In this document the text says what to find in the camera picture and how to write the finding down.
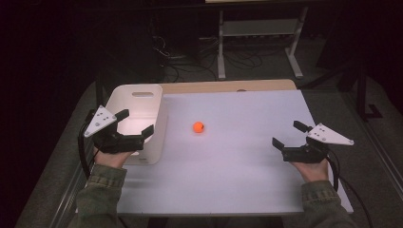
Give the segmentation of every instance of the hand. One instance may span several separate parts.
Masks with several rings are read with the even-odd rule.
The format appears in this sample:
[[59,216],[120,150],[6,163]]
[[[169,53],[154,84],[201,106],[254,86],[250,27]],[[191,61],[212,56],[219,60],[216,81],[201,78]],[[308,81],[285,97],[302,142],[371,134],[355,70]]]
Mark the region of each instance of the hand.
[[126,159],[135,151],[131,152],[123,152],[117,154],[107,154],[103,153],[102,151],[98,151],[97,155],[95,156],[95,163],[113,167],[113,168],[122,168]]
[[320,163],[301,163],[291,162],[299,171],[305,182],[328,181],[328,162],[326,160]]

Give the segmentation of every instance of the dark background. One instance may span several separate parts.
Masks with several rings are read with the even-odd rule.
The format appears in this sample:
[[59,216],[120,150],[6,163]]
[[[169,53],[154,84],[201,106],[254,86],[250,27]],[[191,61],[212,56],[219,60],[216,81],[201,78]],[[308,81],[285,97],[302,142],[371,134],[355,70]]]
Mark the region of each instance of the dark background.
[[[89,8],[119,7],[109,1],[86,3]],[[192,54],[199,36],[217,36],[218,14],[165,12],[155,18],[152,13],[93,13],[77,10],[74,1],[59,0],[18,0],[2,5],[0,225],[12,227],[72,110],[95,78],[100,76],[109,91],[116,84],[158,83],[162,79],[161,60],[152,51],[152,32]],[[384,86],[403,112],[398,35],[403,28],[402,4],[347,1],[343,6],[311,8],[302,36],[321,34],[328,38],[319,59],[321,67],[331,69],[352,56],[361,56],[368,74]],[[238,18],[249,15],[229,13],[229,17]],[[154,31],[150,30],[150,18],[154,18]]]

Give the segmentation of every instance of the white plastic bin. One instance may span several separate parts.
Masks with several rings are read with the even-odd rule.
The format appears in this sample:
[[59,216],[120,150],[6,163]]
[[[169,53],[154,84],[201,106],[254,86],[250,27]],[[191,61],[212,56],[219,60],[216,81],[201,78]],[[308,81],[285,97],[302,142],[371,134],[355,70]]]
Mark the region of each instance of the white plastic bin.
[[120,85],[116,87],[106,109],[116,114],[123,109],[129,116],[118,123],[123,135],[140,135],[154,124],[154,134],[144,142],[144,150],[133,153],[125,164],[154,164],[163,153],[168,112],[163,102],[163,88],[159,85]]

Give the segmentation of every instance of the black cable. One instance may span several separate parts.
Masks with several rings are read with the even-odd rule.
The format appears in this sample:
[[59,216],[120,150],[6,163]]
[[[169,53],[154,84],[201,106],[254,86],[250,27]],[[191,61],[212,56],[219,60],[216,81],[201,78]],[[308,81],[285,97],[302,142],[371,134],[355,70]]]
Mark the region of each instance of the black cable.
[[173,66],[164,66],[164,67],[171,67],[172,69],[175,70],[175,72],[176,72],[176,77],[175,77],[174,81],[172,81],[172,83],[178,82],[178,79],[179,79],[179,78],[182,78],[182,79],[183,79],[183,77],[179,76],[179,71],[178,71],[176,68],[174,68]]
[[333,188],[335,188],[335,191],[337,191],[338,190],[338,177],[339,177],[338,170],[337,170],[337,168],[335,166],[335,163],[332,160],[330,160],[329,157],[326,157],[326,160],[330,164],[330,167],[332,168],[332,171],[333,171]]
[[86,130],[88,125],[89,125],[89,122],[85,122],[81,126],[81,129],[80,129],[78,137],[77,137],[78,153],[79,153],[79,156],[80,156],[80,162],[81,162],[81,166],[83,167],[83,171],[84,171],[84,174],[86,175],[87,179],[89,178],[90,171],[89,171],[89,166],[86,163],[86,152],[85,152],[85,149],[84,149],[84,131]]
[[[228,56],[227,54],[222,54],[222,55],[228,61],[228,63],[230,65],[232,65],[233,67],[235,67],[235,68],[239,68],[239,69],[253,69],[253,68],[255,68],[254,66],[250,66],[250,65],[247,65],[247,64],[245,64],[243,62],[237,61],[237,60],[231,58],[230,56]],[[246,67],[240,67],[240,66],[235,65],[234,63],[237,63],[239,65],[243,65],[243,66],[246,66]]]
[[348,183],[343,177],[341,177],[341,176],[339,176],[339,177],[349,187],[349,189],[355,194],[356,199],[359,201],[362,209],[364,210],[365,216],[367,217],[370,227],[374,228],[373,221],[371,219],[371,216],[370,216],[370,213],[368,212],[367,207],[364,205],[364,201],[361,199],[361,197],[358,195],[358,193],[356,192],[356,190],[353,188],[353,186],[350,183]]
[[[254,67],[260,67],[260,66],[263,65],[263,60],[261,59],[260,56],[258,56],[258,55],[256,55],[256,54],[250,54],[249,56],[244,57],[244,56],[241,55],[241,52],[240,52],[240,51],[234,51],[234,53],[235,53],[235,55],[237,55],[237,57],[238,57],[240,60],[249,60],[249,61],[252,63],[252,65],[253,65]],[[259,60],[258,63],[255,63],[255,61],[253,61],[253,58],[258,59],[258,60]]]
[[[246,44],[246,42],[243,43],[243,46],[245,47],[245,49],[248,49],[248,48],[249,48],[248,45]],[[249,54],[249,57],[247,57],[247,58],[252,58],[252,57],[254,57],[254,56],[258,56],[258,53],[260,52],[260,49],[256,50],[256,51],[253,52],[253,53],[248,53],[246,50],[245,50],[244,52],[247,53],[247,54]]]
[[[190,66],[190,67],[201,67],[201,68],[203,68],[203,70],[201,70],[201,71],[205,71],[205,70],[209,71],[213,75],[214,81],[217,81],[216,73],[213,70],[211,70],[210,68],[207,68],[205,66],[200,66],[200,65],[188,65],[188,66]],[[187,70],[187,69],[184,69],[184,68],[179,68],[179,67],[176,67],[176,66],[171,66],[171,67],[174,67],[174,68],[176,68],[178,70],[181,70],[181,71],[184,71],[184,72],[199,72],[199,71],[192,71],[192,70]]]
[[239,58],[239,59],[241,59],[241,60],[250,60],[250,59],[252,59],[253,57],[257,57],[257,53],[258,53],[259,51],[256,51],[255,53],[248,53],[246,50],[244,50],[244,51],[235,51],[234,50],[234,53],[237,55],[237,57]]
[[[270,55],[277,54],[277,53],[279,53],[281,51],[284,51],[285,48],[291,46],[292,42],[293,42],[292,40],[291,41],[288,40],[288,41],[285,42],[284,45],[280,45],[279,47],[276,47],[276,49],[274,51],[269,52],[269,53],[265,53],[265,54],[260,54],[260,52],[263,51],[263,48],[260,48],[259,50],[255,51],[255,53],[250,54],[250,57],[253,57],[253,56],[264,57],[264,56],[270,56]],[[243,42],[243,45],[245,46],[245,48],[248,48],[248,45],[245,42]]]
[[[209,53],[208,55],[204,56],[203,59],[207,58],[208,56],[210,56],[210,55],[212,55],[212,54],[214,54],[214,53]],[[171,66],[194,66],[194,65],[197,65],[198,67],[211,68],[211,67],[214,65],[214,63],[216,63],[216,58],[217,58],[217,53],[216,53],[216,55],[214,55],[213,61],[211,61],[208,66],[197,65],[197,64],[195,64],[194,62],[192,62],[192,63],[177,63],[177,64],[171,63],[170,65],[171,65]],[[205,70],[205,69],[202,69],[202,70],[194,70],[194,71],[188,71],[188,72],[200,72],[200,71],[204,71],[204,70]]]
[[89,161],[89,166],[91,166],[93,163],[95,163],[95,157],[97,156],[97,154],[100,152],[100,149],[98,148],[97,151],[95,152],[95,154],[92,156],[91,161]]
[[199,50],[199,55],[203,55],[204,52],[208,53],[208,50],[214,49],[219,45],[219,39],[217,37],[212,37],[210,40],[214,40],[214,43],[205,47],[204,49]]
[[128,228],[127,224],[124,222],[124,220],[120,217],[118,217],[119,221],[121,222],[121,224],[124,226],[124,228]]
[[199,53],[199,59],[205,59],[210,55],[217,56],[219,50],[217,48],[210,48],[209,51]]
[[348,186],[348,188],[354,193],[355,197],[358,199],[359,203],[361,204],[362,209],[364,210],[365,216],[367,217],[368,223],[370,225],[370,228],[374,228],[373,221],[371,219],[370,213],[368,212],[367,207],[364,204],[364,201],[361,199],[361,197],[358,195],[356,190],[353,188],[353,186],[348,183],[341,175],[340,175],[340,161],[336,155],[336,153],[332,150],[329,150],[332,152],[332,155],[335,157],[337,166],[338,166],[338,177]]

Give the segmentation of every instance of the person's arm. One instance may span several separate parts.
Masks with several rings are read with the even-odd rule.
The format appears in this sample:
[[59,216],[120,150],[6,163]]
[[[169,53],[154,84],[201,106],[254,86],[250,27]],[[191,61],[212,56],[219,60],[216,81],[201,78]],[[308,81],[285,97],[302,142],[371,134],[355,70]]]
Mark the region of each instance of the person's arm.
[[126,175],[122,167],[130,154],[97,154],[86,188],[77,195],[77,214],[68,227],[118,226],[116,208]]
[[305,183],[301,186],[303,224],[309,228],[356,227],[341,199],[329,182],[327,161],[321,163],[293,162]]

